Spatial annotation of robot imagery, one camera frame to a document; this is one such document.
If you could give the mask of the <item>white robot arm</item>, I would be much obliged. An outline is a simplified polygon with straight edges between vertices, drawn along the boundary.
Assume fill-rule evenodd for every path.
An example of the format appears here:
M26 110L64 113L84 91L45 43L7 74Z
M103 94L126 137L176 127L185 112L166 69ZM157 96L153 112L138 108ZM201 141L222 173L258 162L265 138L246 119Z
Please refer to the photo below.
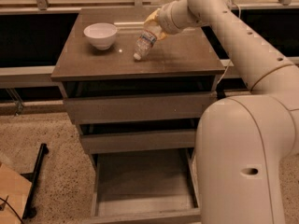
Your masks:
M209 106L196 133L202 224L285 224L279 163L298 151L299 68L240 20L225 0L181 0L157 22L176 34L206 24L248 95Z

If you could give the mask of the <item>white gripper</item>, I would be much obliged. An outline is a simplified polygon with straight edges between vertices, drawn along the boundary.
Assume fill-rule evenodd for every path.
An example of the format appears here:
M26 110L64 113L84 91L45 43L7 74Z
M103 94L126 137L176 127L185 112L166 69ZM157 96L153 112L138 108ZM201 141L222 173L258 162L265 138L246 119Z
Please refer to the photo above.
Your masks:
M184 3L172 2L154 10L144 21L145 27L160 24L163 30L157 30L157 40L174 35L187 27L187 6Z

